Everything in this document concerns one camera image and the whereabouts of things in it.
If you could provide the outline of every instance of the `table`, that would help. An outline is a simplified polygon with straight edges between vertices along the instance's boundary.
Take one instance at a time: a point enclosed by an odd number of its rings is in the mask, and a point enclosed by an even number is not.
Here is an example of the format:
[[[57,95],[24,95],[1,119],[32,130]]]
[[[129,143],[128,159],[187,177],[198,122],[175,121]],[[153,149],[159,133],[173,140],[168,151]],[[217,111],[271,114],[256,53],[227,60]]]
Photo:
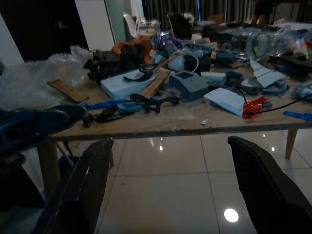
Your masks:
[[[213,67],[211,72],[226,72],[228,70],[230,69]],[[246,78],[253,76],[253,70],[249,66],[235,70],[242,72]],[[299,85],[299,82],[290,78],[286,78],[286,82],[291,86],[287,93],[280,97],[269,97],[273,107],[279,107],[292,101],[291,92],[294,87]],[[109,100],[95,82],[88,83],[84,90],[89,94],[90,104]],[[249,95],[246,97],[250,100],[257,98]],[[46,155],[42,155],[39,151],[41,169],[46,171],[42,173],[46,177],[43,178],[44,186],[53,187],[59,179],[56,176],[58,168],[56,168],[55,159],[52,159],[56,158],[56,154],[51,150],[53,141],[97,140],[104,136],[139,138],[288,130],[286,159],[290,159],[297,130],[312,128],[312,122],[283,116],[285,110],[300,113],[311,112],[312,104],[308,101],[301,101],[285,109],[263,113],[249,120],[214,107],[209,101],[201,98],[193,102],[182,101],[178,106],[165,103],[161,106],[160,114],[137,112],[112,122],[101,124],[94,122],[90,128],[84,128],[82,121],[79,121],[72,128],[52,135],[49,138],[50,142],[40,147],[40,151],[43,148],[47,149],[43,150]],[[207,118],[209,119],[208,123],[205,126],[202,125],[201,122]]]

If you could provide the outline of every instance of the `plastic bag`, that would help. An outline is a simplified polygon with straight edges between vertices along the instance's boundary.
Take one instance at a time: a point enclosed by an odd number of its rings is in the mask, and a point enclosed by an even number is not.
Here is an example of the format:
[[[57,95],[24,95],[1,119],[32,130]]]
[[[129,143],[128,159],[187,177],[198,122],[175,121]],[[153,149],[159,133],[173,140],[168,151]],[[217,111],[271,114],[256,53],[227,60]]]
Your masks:
[[[61,103],[64,95],[47,85],[56,79],[81,89],[88,81],[87,70],[76,55],[70,54],[8,67],[0,79],[0,108],[43,109]]]

